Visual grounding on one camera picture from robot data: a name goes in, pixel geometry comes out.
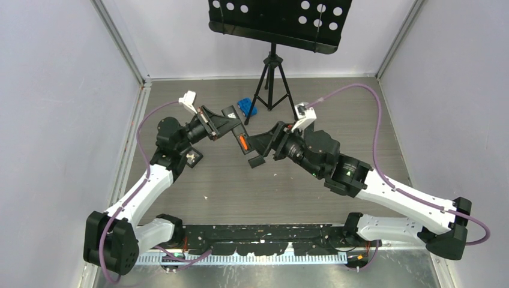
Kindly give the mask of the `black remote with buttons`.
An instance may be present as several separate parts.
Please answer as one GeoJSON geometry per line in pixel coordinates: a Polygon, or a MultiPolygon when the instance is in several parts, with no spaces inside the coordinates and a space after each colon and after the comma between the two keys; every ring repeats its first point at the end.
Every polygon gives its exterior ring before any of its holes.
{"type": "Polygon", "coordinates": [[[248,153],[251,153],[252,151],[252,148],[251,146],[249,145],[248,141],[247,141],[247,138],[248,138],[248,134],[247,134],[247,130],[245,129],[242,121],[240,120],[240,117],[239,117],[239,114],[237,113],[237,111],[235,110],[235,108],[233,106],[228,106],[224,109],[221,110],[222,114],[225,116],[225,117],[228,117],[230,119],[236,119],[238,120],[239,122],[239,125],[237,125],[236,127],[233,128],[232,130],[232,133],[233,135],[235,136],[236,138],[236,141],[238,142],[239,144],[239,147],[241,148],[242,150],[242,153],[244,155],[248,154],[248,153]],[[245,141],[247,142],[248,144],[248,151],[245,151],[243,150],[242,146],[241,146],[241,142],[239,141],[239,136],[240,135],[243,135],[244,138],[245,138],[245,141]]]}

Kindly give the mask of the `orange battery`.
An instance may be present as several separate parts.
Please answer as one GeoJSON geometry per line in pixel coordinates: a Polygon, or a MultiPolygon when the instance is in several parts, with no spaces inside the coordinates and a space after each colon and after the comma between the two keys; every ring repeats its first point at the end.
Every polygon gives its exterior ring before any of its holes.
{"type": "Polygon", "coordinates": [[[243,135],[239,136],[239,141],[241,142],[241,146],[242,146],[243,150],[248,151],[248,144],[245,141],[245,138],[243,135]]]}

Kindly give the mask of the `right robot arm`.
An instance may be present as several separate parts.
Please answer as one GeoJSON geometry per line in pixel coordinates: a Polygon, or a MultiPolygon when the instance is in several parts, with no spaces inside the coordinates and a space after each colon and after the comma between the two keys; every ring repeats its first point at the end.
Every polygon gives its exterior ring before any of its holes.
{"type": "Polygon", "coordinates": [[[269,131],[247,137],[258,152],[252,167],[285,158],[309,172],[333,193],[378,203],[398,212],[400,218],[374,217],[351,212],[343,228],[350,246],[379,239],[410,242],[449,260],[460,260],[467,245],[467,217],[472,203],[464,197],[442,199],[392,181],[371,165],[340,152],[340,144],[323,130],[293,132],[290,124],[278,122],[269,131]]]}

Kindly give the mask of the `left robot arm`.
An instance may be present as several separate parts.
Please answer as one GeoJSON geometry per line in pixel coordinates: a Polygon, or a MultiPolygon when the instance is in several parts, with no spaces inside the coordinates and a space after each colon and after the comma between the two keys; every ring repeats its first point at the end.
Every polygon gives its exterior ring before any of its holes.
{"type": "Polygon", "coordinates": [[[202,154],[193,145],[202,139],[218,140],[242,122],[233,106],[216,114],[206,106],[197,108],[182,125],[166,117],[157,125],[156,150],[145,157],[146,170],[136,184],[104,212],[93,211],[86,219],[83,259],[104,272],[126,275],[140,254],[166,244],[178,248],[185,238],[182,220],[160,214],[150,223],[141,218],[157,198],[179,178],[185,167],[194,167],[202,154]]]}

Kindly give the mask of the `blue toy car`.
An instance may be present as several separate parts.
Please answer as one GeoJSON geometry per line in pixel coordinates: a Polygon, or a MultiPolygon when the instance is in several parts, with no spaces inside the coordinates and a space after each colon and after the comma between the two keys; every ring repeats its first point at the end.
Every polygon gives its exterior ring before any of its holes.
{"type": "MultiPolygon", "coordinates": [[[[249,115],[249,111],[251,109],[252,101],[250,98],[243,98],[237,102],[238,108],[242,111],[242,115],[247,117],[249,115]]],[[[258,113],[258,109],[256,106],[253,107],[250,116],[254,116],[258,113]]]]}

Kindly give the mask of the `black music stand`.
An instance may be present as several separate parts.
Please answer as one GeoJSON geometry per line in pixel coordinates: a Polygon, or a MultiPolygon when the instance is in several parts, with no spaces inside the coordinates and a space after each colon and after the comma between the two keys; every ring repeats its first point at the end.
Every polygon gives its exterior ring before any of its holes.
{"type": "Polygon", "coordinates": [[[335,53],[352,1],[209,1],[208,6],[208,26],[213,32],[270,43],[252,103],[273,110],[280,104],[273,100],[276,70],[285,86],[282,99],[294,104],[277,46],[335,53]]]}

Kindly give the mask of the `black square frame box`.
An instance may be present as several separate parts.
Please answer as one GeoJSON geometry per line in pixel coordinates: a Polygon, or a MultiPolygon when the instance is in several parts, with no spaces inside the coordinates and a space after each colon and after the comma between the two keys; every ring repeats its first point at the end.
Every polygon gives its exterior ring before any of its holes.
{"type": "Polygon", "coordinates": [[[193,169],[201,161],[201,159],[203,159],[203,154],[194,147],[191,147],[186,152],[185,156],[186,165],[191,169],[193,169]]]}

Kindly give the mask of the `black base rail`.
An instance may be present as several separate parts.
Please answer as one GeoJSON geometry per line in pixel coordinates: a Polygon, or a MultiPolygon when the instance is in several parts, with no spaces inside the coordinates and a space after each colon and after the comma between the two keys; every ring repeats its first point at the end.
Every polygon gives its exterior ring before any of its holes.
{"type": "Polygon", "coordinates": [[[381,245],[348,235],[336,224],[186,224],[177,234],[160,246],[192,255],[211,250],[214,256],[279,256],[291,248],[296,256],[320,256],[381,245]]]}

